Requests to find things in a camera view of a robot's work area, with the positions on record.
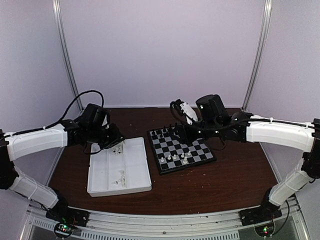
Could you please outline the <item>white plastic compartment tray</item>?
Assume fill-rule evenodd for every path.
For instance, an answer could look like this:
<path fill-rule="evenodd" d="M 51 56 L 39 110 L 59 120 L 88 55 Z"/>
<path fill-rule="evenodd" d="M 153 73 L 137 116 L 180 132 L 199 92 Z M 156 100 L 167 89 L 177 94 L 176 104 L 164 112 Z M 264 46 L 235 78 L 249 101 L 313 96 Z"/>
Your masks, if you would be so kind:
<path fill-rule="evenodd" d="M 152 190 L 145 140 L 129 138 L 99 151 L 94 143 L 90 156 L 87 193 L 91 197 L 106 197 Z"/>

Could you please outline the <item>white chess piece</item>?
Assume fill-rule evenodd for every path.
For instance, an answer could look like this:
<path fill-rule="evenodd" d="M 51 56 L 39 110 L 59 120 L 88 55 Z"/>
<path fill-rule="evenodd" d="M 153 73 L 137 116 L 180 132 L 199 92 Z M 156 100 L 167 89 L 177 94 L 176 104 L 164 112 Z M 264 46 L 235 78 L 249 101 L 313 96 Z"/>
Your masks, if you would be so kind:
<path fill-rule="evenodd" d="M 189 162 L 188 162 L 188 158 L 185 156 L 184 157 L 184 159 L 183 159 L 183 161 L 182 161 L 182 164 L 183 165 L 186 165 L 186 164 L 188 164 Z"/>

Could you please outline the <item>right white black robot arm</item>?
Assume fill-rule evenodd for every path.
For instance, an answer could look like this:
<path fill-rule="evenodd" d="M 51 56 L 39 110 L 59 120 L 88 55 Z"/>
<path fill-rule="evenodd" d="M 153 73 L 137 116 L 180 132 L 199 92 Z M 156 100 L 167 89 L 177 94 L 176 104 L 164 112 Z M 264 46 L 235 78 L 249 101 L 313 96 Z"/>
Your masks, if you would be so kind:
<path fill-rule="evenodd" d="M 276 215 L 280 206 L 305 185 L 320 177 L 320 120 L 297 122 L 262 117 L 240 110 L 229 114 L 221 97 L 209 94 L 196 101 L 197 111 L 187 102 L 177 99 L 169 105 L 171 114 L 180 121 L 173 128 L 178 141 L 190 144 L 194 140 L 220 138 L 221 141 L 259 143 L 263 150 L 292 150 L 292 169 L 270 187 L 258 207 L 242 210 L 243 219 L 266 221 Z"/>

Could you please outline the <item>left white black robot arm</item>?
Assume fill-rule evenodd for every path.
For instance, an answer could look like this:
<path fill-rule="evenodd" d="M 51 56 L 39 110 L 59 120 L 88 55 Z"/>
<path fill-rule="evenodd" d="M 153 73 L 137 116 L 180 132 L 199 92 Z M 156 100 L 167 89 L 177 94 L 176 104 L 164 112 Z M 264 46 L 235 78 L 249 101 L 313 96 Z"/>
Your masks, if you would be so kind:
<path fill-rule="evenodd" d="M 97 144 L 106 150 L 124 140 L 108 110 L 88 104 L 75 119 L 60 119 L 50 126 L 20 132 L 0 133 L 0 188 L 13 191 L 39 203 L 61 222 L 72 218 L 67 200 L 61 194 L 24 173 L 15 161 L 53 149 Z"/>

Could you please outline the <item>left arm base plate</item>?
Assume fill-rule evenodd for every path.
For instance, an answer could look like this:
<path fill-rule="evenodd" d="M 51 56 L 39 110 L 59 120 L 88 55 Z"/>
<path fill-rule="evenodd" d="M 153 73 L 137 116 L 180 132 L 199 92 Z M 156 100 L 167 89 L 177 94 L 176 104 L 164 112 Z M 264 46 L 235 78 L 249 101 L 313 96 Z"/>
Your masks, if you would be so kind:
<path fill-rule="evenodd" d="M 51 209 L 46 212 L 45 217 L 61 223 L 67 223 L 70 226 L 86 227 L 90 213 L 86 210 L 68 208 L 65 216 L 58 216 Z"/>

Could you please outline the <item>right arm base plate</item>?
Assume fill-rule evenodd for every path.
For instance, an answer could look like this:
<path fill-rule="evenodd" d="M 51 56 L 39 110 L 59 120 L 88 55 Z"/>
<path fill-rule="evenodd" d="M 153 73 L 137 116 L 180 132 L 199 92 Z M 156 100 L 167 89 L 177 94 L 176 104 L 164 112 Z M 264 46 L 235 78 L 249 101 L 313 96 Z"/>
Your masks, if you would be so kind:
<path fill-rule="evenodd" d="M 247 208 L 239 211 L 239 217 L 243 226 L 255 225 L 271 221 L 272 219 L 279 218 L 281 216 L 281 210 L 270 210 L 263 208 L 262 206 Z"/>

